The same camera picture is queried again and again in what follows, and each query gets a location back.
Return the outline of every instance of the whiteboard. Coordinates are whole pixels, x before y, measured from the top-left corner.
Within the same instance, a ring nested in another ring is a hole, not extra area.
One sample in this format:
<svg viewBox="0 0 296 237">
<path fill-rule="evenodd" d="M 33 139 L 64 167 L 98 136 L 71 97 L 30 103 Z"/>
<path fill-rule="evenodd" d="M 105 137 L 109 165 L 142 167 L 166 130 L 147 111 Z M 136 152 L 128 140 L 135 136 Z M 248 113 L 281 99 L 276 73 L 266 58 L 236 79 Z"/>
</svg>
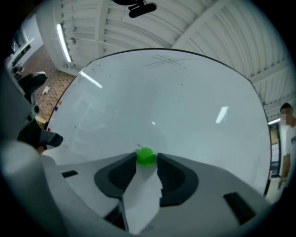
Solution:
<svg viewBox="0 0 296 237">
<path fill-rule="evenodd" d="M 150 147 L 221 167 L 264 192 L 265 112 L 250 81 L 222 63 L 179 50 L 122 52 L 88 64 L 61 101 L 48 127 L 71 155 L 57 164 Z"/>
</svg>

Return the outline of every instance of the white panel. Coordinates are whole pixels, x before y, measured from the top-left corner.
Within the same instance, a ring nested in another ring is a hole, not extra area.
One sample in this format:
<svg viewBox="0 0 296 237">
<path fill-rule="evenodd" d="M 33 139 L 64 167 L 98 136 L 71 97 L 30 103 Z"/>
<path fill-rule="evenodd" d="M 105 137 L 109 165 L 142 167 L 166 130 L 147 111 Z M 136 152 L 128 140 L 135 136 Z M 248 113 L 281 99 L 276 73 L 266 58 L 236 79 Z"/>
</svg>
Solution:
<svg viewBox="0 0 296 237">
<path fill-rule="evenodd" d="M 176 18 L 181 18 L 186 23 L 191 23 L 191 21 L 195 18 L 195 13 L 186 6 L 186 4 L 182 4 L 175 0 L 156 0 L 154 1 L 162 9 L 166 11 L 170 11 Z"/>
<path fill-rule="evenodd" d="M 132 19 L 128 16 L 128 11 L 124 11 L 122 16 L 122 11 L 119 10 L 112 10 L 110 11 L 110 14 L 113 16 L 117 15 L 116 18 L 121 21 L 121 24 L 132 26 L 137 29 L 140 28 L 146 34 L 159 38 L 161 41 L 165 42 L 165 44 L 172 45 L 178 37 L 178 34 L 175 31 L 163 25 L 160 21 L 149 20 L 149 16 L 143 15 L 136 19 Z"/>
<path fill-rule="evenodd" d="M 123 206 L 129 233 L 137 235 L 160 210 L 162 184 L 157 175 L 157 164 L 136 166 L 136 173 L 123 194 Z"/>
<path fill-rule="evenodd" d="M 216 52 L 219 61 L 233 68 L 234 64 L 230 58 L 230 55 L 226 50 L 224 44 L 222 43 L 222 39 L 218 36 L 215 29 L 212 29 L 207 23 L 205 23 L 199 32 L 200 34 L 202 34 L 204 38 L 207 39 L 208 43 L 211 46 L 214 46 L 213 49 Z"/>
<path fill-rule="evenodd" d="M 181 4 L 184 4 L 187 8 L 193 11 L 196 15 L 200 15 L 210 5 L 208 2 L 200 0 L 178 0 Z"/>
<path fill-rule="evenodd" d="M 64 9 L 71 9 L 73 7 L 89 6 L 97 4 L 98 0 L 62 0 L 62 6 Z"/>
<path fill-rule="evenodd" d="M 267 58 L 267 51 L 268 46 L 266 45 L 266 34 L 264 32 L 265 28 L 263 26 L 263 19 L 265 16 L 262 15 L 262 12 L 258 10 L 258 8 L 254 7 L 253 5 L 248 6 L 251 18 L 255 21 L 255 31 L 256 39 L 258 40 L 258 48 L 259 48 L 259 56 L 261 62 L 261 71 L 267 69 L 268 65 L 268 58 Z"/>
<path fill-rule="evenodd" d="M 250 78 L 252 83 L 256 83 L 260 80 L 268 80 L 268 78 L 272 78 L 276 75 L 279 75 L 283 72 L 283 70 L 286 70 L 287 68 L 292 66 L 292 62 L 289 59 L 286 59 L 284 61 L 281 61 L 280 63 L 277 63 L 276 65 L 269 67 L 265 69 L 264 71 L 258 73 L 255 76 L 252 76 Z"/>
<path fill-rule="evenodd" d="M 203 14 L 198 16 L 191 25 L 186 29 L 186 31 L 178 38 L 178 40 L 172 45 L 172 48 L 181 49 L 183 44 L 189 40 L 189 38 L 198 31 L 201 26 L 204 25 L 208 20 L 210 20 L 218 11 L 227 6 L 232 0 L 220 0 L 216 1 L 211 7 L 209 7 Z"/>
<path fill-rule="evenodd" d="M 286 71 L 287 81 L 285 83 L 285 87 L 284 87 L 284 91 L 283 91 L 283 95 L 282 95 L 282 98 L 283 99 L 287 96 L 288 90 L 290 88 L 290 84 L 291 84 L 291 81 L 290 81 L 291 73 L 292 73 L 291 68 Z"/>
<path fill-rule="evenodd" d="M 239 72 L 243 73 L 243 64 L 240 60 L 240 55 L 235 47 L 235 43 L 231 35 L 229 34 L 227 27 L 223 24 L 223 22 L 215 16 L 211 21 L 209 21 L 209 24 L 217 37 L 221 40 L 223 43 L 223 47 L 225 47 L 226 55 L 229 57 L 229 66 L 232 68 L 237 69 Z"/>
<path fill-rule="evenodd" d="M 274 50 L 272 48 L 272 44 L 270 41 L 271 35 L 267 30 L 268 29 L 267 25 L 270 25 L 270 22 L 268 21 L 268 19 L 263 18 L 262 20 L 258 21 L 258 24 L 260 29 L 262 30 L 262 36 L 263 36 L 265 47 L 266 47 L 266 59 L 267 59 L 266 66 L 270 67 L 273 64 L 272 52 Z"/>
<path fill-rule="evenodd" d="M 157 5 L 157 11 L 147 14 L 146 17 L 153 21 L 159 21 L 164 26 L 170 28 L 177 34 L 183 33 L 183 31 L 188 26 L 188 23 L 178 17 L 178 15 L 168 11 L 167 9 L 159 5 Z"/>
<path fill-rule="evenodd" d="M 142 49 L 142 48 L 149 48 L 146 44 L 141 42 L 140 40 L 135 39 L 134 37 L 129 37 L 126 35 L 119 35 L 118 33 L 113 33 L 111 31 L 107 31 L 105 33 L 105 39 L 114 39 L 117 41 L 120 41 L 121 43 L 126 43 L 128 45 L 133 45 L 136 49 Z"/>
<path fill-rule="evenodd" d="M 105 42 L 108 44 L 114 45 L 114 47 L 117 49 L 118 52 L 121 51 L 119 49 L 119 47 L 124 50 L 137 49 L 137 47 L 135 47 L 135 45 L 132 42 L 123 42 L 123 41 L 119 41 L 118 39 L 113 39 L 113 38 L 108 38 L 108 37 L 105 37 Z"/>
<path fill-rule="evenodd" d="M 243 46 L 240 37 L 238 36 L 237 32 L 234 30 L 232 23 L 229 19 L 229 16 L 224 13 L 223 10 L 221 10 L 216 17 L 221 21 L 224 28 L 227 29 L 231 41 L 228 41 L 228 46 L 232 48 L 231 50 L 235 51 L 236 56 L 234 57 L 234 61 L 239 63 L 239 66 L 236 66 L 235 69 L 238 70 L 240 73 L 242 73 L 245 76 L 248 76 L 248 65 L 246 60 L 246 55 L 243 52 Z"/>
<path fill-rule="evenodd" d="M 234 9 L 235 9 L 234 12 L 238 13 L 237 15 L 235 15 L 235 19 L 239 23 L 243 37 L 246 40 L 247 48 L 250 51 L 250 55 L 252 57 L 253 74 L 255 74 L 261 71 L 260 56 L 259 56 L 257 42 L 254 37 L 254 32 L 250 27 L 248 18 L 245 15 L 246 6 L 243 4 L 243 2 L 234 1 Z"/>
<path fill-rule="evenodd" d="M 193 41 L 187 41 L 183 46 L 183 50 L 205 55 L 205 53 L 201 50 L 201 48 L 198 47 L 197 44 L 195 44 Z"/>
<path fill-rule="evenodd" d="M 105 25 L 109 9 L 109 0 L 100 0 L 97 6 L 96 28 L 94 31 L 94 38 L 101 42 L 104 41 Z M 97 58 L 104 56 L 104 45 L 97 44 Z"/>
<path fill-rule="evenodd" d="M 104 54 L 105 55 L 114 54 L 114 53 L 117 53 L 117 52 L 118 52 L 118 50 L 114 50 L 114 49 L 107 49 L 107 48 L 104 49 Z"/>
<path fill-rule="evenodd" d="M 216 60 L 220 60 L 217 53 L 215 52 L 215 49 L 211 47 L 210 42 L 207 39 L 205 39 L 200 33 L 196 32 L 192 36 L 191 41 L 194 44 L 196 44 L 198 48 L 202 50 L 202 52 L 204 52 L 204 55 L 214 58 Z"/>
<path fill-rule="evenodd" d="M 289 75 L 290 75 L 290 73 L 291 73 L 290 69 L 285 70 L 285 71 L 283 72 L 283 77 L 282 77 L 283 90 L 282 90 L 282 93 L 281 93 L 281 97 L 280 97 L 280 99 L 283 99 L 284 96 L 285 96 L 285 91 L 286 91 L 286 89 L 287 89 L 287 85 L 288 85 L 288 83 L 289 83 Z"/>
<path fill-rule="evenodd" d="M 282 85 L 282 81 L 279 79 L 281 75 L 276 75 L 273 77 L 274 85 L 273 85 L 273 96 L 271 97 L 272 102 L 276 102 L 276 100 L 280 97 L 279 88 Z"/>
<path fill-rule="evenodd" d="M 83 72 L 95 83 L 78 75 L 49 121 L 64 137 L 61 146 L 88 160 L 147 146 L 227 169 L 263 193 L 269 130 L 246 78 L 211 59 L 170 50 L 116 54 Z"/>
<path fill-rule="evenodd" d="M 155 38 L 153 38 L 153 36 L 151 35 L 147 36 L 144 34 L 144 32 L 136 30 L 135 28 L 130 26 L 120 25 L 118 22 L 115 22 L 115 21 L 112 21 L 112 22 L 107 21 L 106 32 L 117 33 L 118 37 L 120 37 L 121 35 L 134 37 L 135 40 L 140 41 L 151 48 L 166 47 L 165 44 L 163 44 L 161 41 L 157 41 Z"/>
<path fill-rule="evenodd" d="M 267 87 L 266 87 L 267 92 L 264 98 L 264 101 L 266 102 L 266 104 L 269 104 L 271 102 L 270 96 L 271 96 L 272 85 L 273 85 L 273 79 L 271 78 L 271 80 L 267 83 Z"/>
<path fill-rule="evenodd" d="M 63 14 L 63 20 L 71 20 L 72 17 L 75 19 L 90 18 L 91 16 L 95 16 L 96 13 L 97 10 L 93 7 L 79 11 L 67 11 Z"/>
<path fill-rule="evenodd" d="M 96 26 L 95 18 L 83 18 L 83 19 L 75 20 L 74 22 L 72 20 L 63 21 L 63 28 L 66 31 L 66 34 L 67 34 L 67 30 L 73 31 L 73 26 L 94 28 Z"/>
<path fill-rule="evenodd" d="M 231 21 L 232 21 L 233 27 L 237 31 L 240 37 L 240 40 L 242 41 L 244 54 L 246 55 L 249 70 L 250 70 L 249 71 L 250 75 L 246 75 L 246 76 L 250 77 L 255 73 L 254 62 L 252 60 L 252 57 L 256 57 L 256 55 L 254 55 L 254 50 L 252 50 L 253 39 L 251 38 L 250 32 L 247 29 L 246 22 L 243 16 L 241 15 L 241 13 L 238 11 L 237 7 L 235 5 L 229 5 L 227 9 L 229 10 L 229 16 L 232 17 Z"/>
<path fill-rule="evenodd" d="M 264 62 L 266 61 L 266 55 L 264 52 L 264 42 L 262 41 L 262 37 L 260 35 L 260 29 L 258 28 L 258 24 L 255 21 L 255 18 L 253 17 L 253 9 L 255 8 L 252 5 L 249 5 L 247 1 L 244 2 L 244 4 L 238 2 L 236 4 L 243 15 L 246 25 L 248 26 L 248 30 L 251 33 L 252 40 L 253 40 L 253 47 L 254 51 L 256 51 L 256 60 L 254 64 L 257 66 L 255 70 L 255 74 L 261 72 L 265 66 Z"/>
</svg>

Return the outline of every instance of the ceiling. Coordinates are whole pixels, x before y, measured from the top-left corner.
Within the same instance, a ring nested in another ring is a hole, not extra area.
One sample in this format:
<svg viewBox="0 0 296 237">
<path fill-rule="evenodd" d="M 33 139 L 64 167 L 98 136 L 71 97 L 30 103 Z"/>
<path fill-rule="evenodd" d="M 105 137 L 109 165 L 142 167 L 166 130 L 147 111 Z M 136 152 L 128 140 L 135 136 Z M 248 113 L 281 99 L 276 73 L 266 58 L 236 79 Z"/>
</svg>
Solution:
<svg viewBox="0 0 296 237">
<path fill-rule="evenodd" d="M 284 102 L 296 107 L 295 71 L 289 52 L 277 30 L 252 2 L 154 0 L 156 11 L 132 19 L 127 7 L 110 0 L 56 1 L 78 68 L 124 50 L 187 50 L 219 60 L 248 78 L 269 121 L 278 118 Z"/>
</svg>

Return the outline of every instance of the patterned carpet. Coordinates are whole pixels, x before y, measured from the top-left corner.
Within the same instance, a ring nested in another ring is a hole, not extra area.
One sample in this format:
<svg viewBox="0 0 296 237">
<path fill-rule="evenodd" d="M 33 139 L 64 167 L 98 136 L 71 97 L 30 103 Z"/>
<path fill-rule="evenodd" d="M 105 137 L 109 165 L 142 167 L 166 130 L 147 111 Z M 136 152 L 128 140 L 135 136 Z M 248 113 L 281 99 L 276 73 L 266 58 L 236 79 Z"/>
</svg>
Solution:
<svg viewBox="0 0 296 237">
<path fill-rule="evenodd" d="M 44 46 L 40 47 L 26 61 L 23 68 L 25 69 L 23 76 L 41 71 L 45 72 L 47 75 L 45 84 L 36 91 L 35 95 L 36 103 L 40 108 L 39 116 L 48 121 L 60 96 L 75 77 L 58 71 Z M 50 87 L 50 89 L 46 95 L 43 95 L 42 91 L 46 86 Z"/>
</svg>

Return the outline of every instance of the person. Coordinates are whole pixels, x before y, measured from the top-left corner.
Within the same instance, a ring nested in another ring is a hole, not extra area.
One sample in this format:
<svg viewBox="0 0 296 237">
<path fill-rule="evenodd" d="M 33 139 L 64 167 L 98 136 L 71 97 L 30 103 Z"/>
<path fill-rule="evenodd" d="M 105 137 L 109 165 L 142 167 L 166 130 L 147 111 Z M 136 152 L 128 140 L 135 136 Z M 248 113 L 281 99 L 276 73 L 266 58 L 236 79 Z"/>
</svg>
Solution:
<svg viewBox="0 0 296 237">
<path fill-rule="evenodd" d="M 285 178 L 285 188 L 288 187 L 293 176 L 295 161 L 296 161 L 296 118 L 293 116 L 292 106 L 288 103 L 282 105 L 280 109 L 280 119 L 283 124 L 288 125 L 286 135 L 286 149 L 283 161 L 283 170 L 280 181 L 278 182 L 278 189 L 281 187 Z"/>
</svg>

